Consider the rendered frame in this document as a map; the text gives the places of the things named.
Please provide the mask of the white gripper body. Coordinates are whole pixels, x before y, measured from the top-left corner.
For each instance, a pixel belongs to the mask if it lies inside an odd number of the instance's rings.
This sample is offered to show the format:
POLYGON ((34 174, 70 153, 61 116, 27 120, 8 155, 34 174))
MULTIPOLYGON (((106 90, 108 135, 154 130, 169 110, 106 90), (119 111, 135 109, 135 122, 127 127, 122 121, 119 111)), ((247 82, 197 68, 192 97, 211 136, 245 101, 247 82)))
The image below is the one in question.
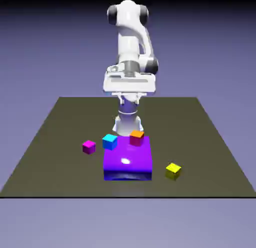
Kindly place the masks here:
POLYGON ((134 77, 125 77, 124 72, 106 72, 103 90, 112 93, 154 93, 156 77, 153 74, 138 72, 135 72, 134 77))

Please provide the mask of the small orange cube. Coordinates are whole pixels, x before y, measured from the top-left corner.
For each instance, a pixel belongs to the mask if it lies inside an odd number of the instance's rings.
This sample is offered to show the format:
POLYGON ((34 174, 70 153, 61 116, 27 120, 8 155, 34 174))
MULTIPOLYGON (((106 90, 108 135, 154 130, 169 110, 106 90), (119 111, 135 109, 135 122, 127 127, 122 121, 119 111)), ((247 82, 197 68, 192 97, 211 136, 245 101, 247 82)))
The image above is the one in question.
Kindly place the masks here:
POLYGON ((141 146, 144 141, 144 132, 134 130, 129 135, 129 144, 133 146, 141 146))

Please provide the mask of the small cyan cube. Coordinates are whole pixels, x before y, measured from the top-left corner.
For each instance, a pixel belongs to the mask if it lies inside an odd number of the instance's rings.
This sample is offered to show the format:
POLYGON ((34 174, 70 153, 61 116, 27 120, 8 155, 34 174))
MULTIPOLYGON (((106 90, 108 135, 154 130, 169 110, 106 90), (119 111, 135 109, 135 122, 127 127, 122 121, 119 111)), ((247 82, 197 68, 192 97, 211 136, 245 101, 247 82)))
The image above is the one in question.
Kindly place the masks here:
POLYGON ((114 150, 117 146, 118 137, 112 134, 107 134, 102 139, 102 147, 107 150, 114 150))

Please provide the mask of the small magenta cube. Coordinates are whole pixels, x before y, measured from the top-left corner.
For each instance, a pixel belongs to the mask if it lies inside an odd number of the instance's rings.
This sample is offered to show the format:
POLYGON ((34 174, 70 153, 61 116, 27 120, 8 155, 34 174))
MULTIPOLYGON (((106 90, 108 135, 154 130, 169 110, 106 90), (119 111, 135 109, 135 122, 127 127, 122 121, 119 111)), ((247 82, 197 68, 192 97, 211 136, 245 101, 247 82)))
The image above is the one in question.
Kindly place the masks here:
POLYGON ((96 151, 96 143, 90 140, 82 144, 82 151, 86 154, 93 154, 96 151))

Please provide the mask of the small yellow cube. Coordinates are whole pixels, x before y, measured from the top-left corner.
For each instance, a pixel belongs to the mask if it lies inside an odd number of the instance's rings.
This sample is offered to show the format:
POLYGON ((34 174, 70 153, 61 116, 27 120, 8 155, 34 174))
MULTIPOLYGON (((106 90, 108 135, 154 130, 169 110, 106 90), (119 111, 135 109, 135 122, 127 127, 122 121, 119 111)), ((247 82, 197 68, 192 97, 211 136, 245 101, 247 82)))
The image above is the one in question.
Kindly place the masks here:
POLYGON ((166 168, 165 168, 165 176, 169 179, 176 180, 180 172, 182 170, 182 167, 171 162, 166 168))

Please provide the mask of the large purple box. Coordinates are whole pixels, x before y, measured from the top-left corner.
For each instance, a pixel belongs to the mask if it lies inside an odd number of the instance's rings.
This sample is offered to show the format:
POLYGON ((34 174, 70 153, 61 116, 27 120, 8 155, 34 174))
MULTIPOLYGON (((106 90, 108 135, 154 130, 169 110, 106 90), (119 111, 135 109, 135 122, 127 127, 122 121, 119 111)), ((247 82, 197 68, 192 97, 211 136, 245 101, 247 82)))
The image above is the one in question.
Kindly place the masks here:
POLYGON ((148 136, 143 138, 140 146, 131 145, 129 137, 119 136, 117 147, 104 151, 104 180, 148 181, 152 179, 152 172, 153 159, 148 136))

